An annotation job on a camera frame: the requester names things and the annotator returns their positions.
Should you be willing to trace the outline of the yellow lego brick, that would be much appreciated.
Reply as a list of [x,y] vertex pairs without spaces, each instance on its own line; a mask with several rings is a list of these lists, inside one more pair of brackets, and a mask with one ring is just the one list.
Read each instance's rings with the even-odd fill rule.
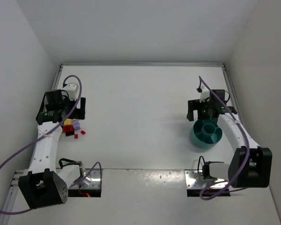
[[70,120],[70,119],[67,119],[67,120],[64,121],[63,125],[64,126],[72,126],[73,125],[73,121]]

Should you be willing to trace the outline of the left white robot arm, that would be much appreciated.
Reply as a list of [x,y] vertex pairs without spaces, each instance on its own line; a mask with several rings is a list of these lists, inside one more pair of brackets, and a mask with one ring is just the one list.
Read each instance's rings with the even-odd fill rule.
[[74,134],[63,119],[83,120],[86,99],[80,97],[78,83],[64,84],[61,89],[44,94],[36,116],[38,136],[32,162],[18,186],[30,209],[64,204],[68,188],[85,175],[83,163],[70,159],[56,159],[62,133]]

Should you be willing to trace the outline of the large red lego brick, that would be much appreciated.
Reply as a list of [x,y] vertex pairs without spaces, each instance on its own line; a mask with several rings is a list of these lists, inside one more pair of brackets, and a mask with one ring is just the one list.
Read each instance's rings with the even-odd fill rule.
[[62,128],[62,132],[63,133],[70,133],[70,132],[74,132],[74,128],[72,125],[66,125],[66,126],[63,126]]

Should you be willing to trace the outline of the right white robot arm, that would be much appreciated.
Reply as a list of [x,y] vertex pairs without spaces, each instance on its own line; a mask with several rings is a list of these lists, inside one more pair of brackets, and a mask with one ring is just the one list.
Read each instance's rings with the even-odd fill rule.
[[250,137],[235,108],[227,105],[225,90],[202,87],[197,91],[200,98],[188,101],[187,119],[194,122],[190,140],[200,149],[209,149],[226,136],[234,151],[229,164],[204,161],[200,175],[230,181],[234,188],[268,187],[273,157],[270,149]]

